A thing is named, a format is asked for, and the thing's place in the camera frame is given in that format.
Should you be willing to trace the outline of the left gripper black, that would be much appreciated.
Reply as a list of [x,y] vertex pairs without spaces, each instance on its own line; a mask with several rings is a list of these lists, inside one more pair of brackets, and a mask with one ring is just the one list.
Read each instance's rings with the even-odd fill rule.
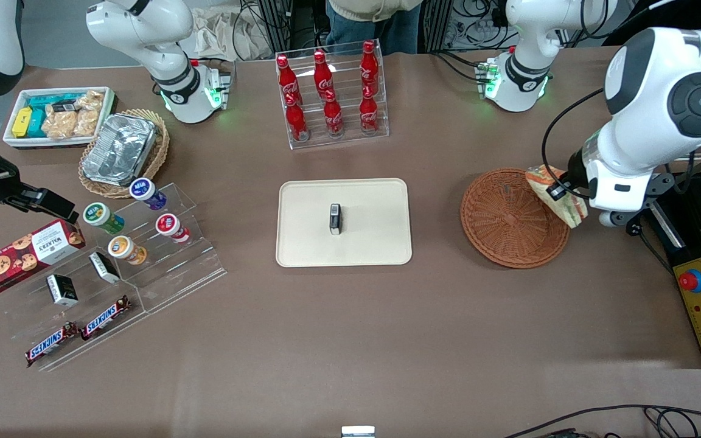
[[589,197],[589,192],[580,192],[581,189],[589,189],[589,182],[586,167],[582,161],[584,148],[579,148],[568,158],[568,180],[566,182],[555,182],[548,186],[546,193],[550,200],[554,202],[561,200],[565,196],[568,198],[572,194],[578,197]]

